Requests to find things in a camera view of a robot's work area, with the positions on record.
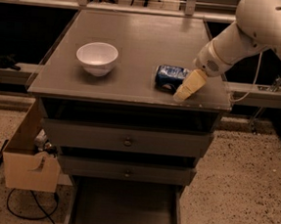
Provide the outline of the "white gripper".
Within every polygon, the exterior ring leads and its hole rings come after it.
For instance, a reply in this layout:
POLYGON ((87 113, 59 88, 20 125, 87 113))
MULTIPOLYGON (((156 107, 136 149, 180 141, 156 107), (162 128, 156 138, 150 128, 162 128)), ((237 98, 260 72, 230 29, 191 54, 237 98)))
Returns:
POLYGON ((209 77, 222 75, 232 65, 222 60, 214 50, 213 41, 209 41, 194 59, 194 65, 197 69, 192 70, 182 81, 181 85, 175 91, 173 98, 175 102, 183 102, 192 94, 201 89, 209 77))

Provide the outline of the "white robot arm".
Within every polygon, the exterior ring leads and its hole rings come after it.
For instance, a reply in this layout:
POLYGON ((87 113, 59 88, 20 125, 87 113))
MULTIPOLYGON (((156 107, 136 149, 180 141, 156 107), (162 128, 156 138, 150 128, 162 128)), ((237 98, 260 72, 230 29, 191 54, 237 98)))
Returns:
POLYGON ((182 81, 174 100, 188 99, 209 77, 222 75, 238 61, 267 49, 281 60, 281 0, 240 0, 235 21, 198 52, 196 69, 182 81))

